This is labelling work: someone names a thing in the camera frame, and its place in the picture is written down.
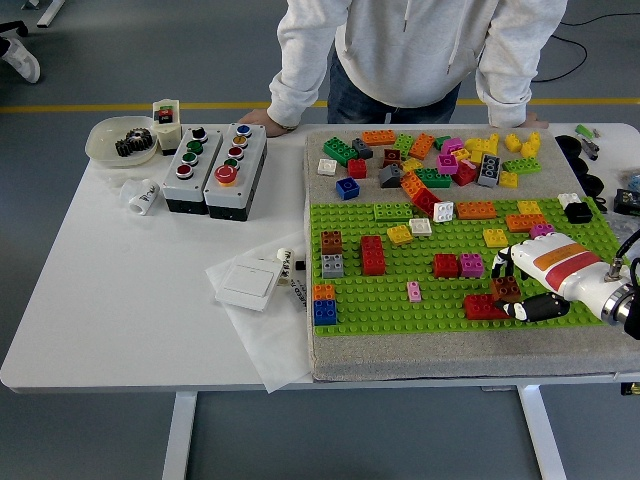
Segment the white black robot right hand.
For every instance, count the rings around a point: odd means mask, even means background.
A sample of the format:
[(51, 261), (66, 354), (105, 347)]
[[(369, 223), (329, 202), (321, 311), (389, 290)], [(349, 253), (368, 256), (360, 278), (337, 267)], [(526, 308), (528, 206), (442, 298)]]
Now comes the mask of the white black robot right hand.
[(523, 321), (538, 322), (569, 312), (579, 301), (610, 325), (631, 321), (635, 295), (630, 269), (616, 256), (607, 263), (563, 233), (552, 232), (504, 248), (494, 258), (491, 276), (518, 268), (523, 278), (537, 280), (546, 292), (524, 300), (497, 300), (495, 306)]

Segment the person's right hand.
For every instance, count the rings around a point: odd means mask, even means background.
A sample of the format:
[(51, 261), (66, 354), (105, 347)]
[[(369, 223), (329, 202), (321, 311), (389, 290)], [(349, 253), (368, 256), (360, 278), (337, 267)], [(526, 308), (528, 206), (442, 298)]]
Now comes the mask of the person's right hand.
[(262, 125), (268, 138), (280, 137), (297, 129), (296, 126), (280, 125), (268, 115), (266, 109), (254, 109), (241, 117), (238, 122), (247, 125)]

